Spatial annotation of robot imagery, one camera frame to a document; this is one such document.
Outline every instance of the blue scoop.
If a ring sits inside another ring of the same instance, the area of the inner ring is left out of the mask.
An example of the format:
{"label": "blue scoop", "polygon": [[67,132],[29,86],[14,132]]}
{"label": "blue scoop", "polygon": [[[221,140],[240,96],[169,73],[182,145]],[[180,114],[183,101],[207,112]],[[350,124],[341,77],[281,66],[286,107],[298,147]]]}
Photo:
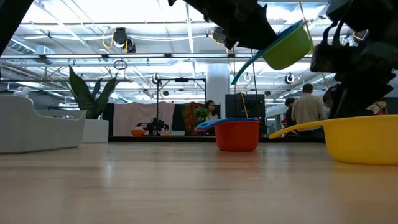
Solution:
{"label": "blue scoop", "polygon": [[235,118],[235,119],[217,119],[212,121],[205,121],[203,123],[198,124],[195,128],[196,132],[206,131],[212,127],[215,127],[217,124],[225,123],[225,122],[232,122],[232,121],[258,121],[256,119],[247,119],[247,118]]}

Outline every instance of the yellow handle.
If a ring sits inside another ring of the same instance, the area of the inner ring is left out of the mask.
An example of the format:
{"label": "yellow handle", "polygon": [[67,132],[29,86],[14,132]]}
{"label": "yellow handle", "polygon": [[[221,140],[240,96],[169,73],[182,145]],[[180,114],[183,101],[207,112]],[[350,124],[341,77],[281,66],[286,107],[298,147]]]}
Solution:
{"label": "yellow handle", "polygon": [[271,134],[269,136],[269,139],[273,139],[276,137],[279,137],[283,134],[289,133],[291,131],[297,130],[297,129],[301,129],[301,128],[312,128],[312,127],[317,127],[317,126],[323,126],[325,123],[329,122],[330,120],[324,120],[324,121],[314,121],[314,122],[309,122],[309,123],[305,123],[305,124],[298,124],[295,126],[291,126],[285,129],[282,129],[280,131],[275,132],[274,134]]}

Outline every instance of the beige shirt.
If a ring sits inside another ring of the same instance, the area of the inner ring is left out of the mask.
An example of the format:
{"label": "beige shirt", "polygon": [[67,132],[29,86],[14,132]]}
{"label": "beige shirt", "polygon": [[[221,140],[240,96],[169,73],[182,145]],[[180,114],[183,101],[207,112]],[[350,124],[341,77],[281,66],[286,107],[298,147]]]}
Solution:
{"label": "beige shirt", "polygon": [[[293,105],[292,119],[297,124],[326,119],[323,102],[320,98],[309,93],[304,93]],[[298,129],[298,131],[311,131],[320,127]]]}

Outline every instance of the white planter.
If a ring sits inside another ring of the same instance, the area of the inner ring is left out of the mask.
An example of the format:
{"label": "white planter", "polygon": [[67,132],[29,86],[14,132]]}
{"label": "white planter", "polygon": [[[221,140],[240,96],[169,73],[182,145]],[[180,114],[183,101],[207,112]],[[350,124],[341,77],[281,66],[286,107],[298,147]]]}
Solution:
{"label": "white planter", "polygon": [[86,119],[82,143],[107,143],[109,123],[104,120]]}

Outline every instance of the white pillar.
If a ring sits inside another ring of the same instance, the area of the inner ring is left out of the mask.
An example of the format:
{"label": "white pillar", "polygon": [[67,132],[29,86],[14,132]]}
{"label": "white pillar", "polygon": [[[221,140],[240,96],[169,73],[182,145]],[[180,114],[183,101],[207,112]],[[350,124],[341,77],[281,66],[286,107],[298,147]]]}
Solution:
{"label": "white pillar", "polygon": [[228,64],[207,65],[207,100],[213,100],[221,105],[221,117],[225,118],[225,94],[229,93]]}

